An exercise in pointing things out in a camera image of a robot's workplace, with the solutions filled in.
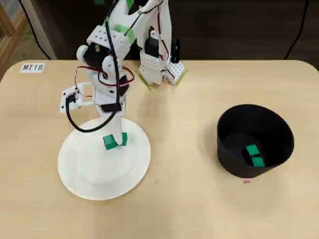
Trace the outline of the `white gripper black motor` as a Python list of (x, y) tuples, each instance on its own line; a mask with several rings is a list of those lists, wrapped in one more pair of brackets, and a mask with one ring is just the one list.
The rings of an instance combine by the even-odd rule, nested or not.
[[(111, 105), (111, 112), (114, 109), (114, 104), (116, 103), (116, 87), (108, 87), (103, 85), (98, 81), (98, 73), (92, 73), (92, 84), (95, 87), (94, 90), (94, 102), (98, 105)], [(122, 135), (122, 124), (121, 117), (125, 114), (126, 104), (127, 104), (127, 94), (130, 85), (125, 85), (120, 87), (120, 107), (121, 110), (117, 110), (117, 114), (120, 116), (115, 116), (113, 121), (113, 136), (118, 145), (123, 143)]]

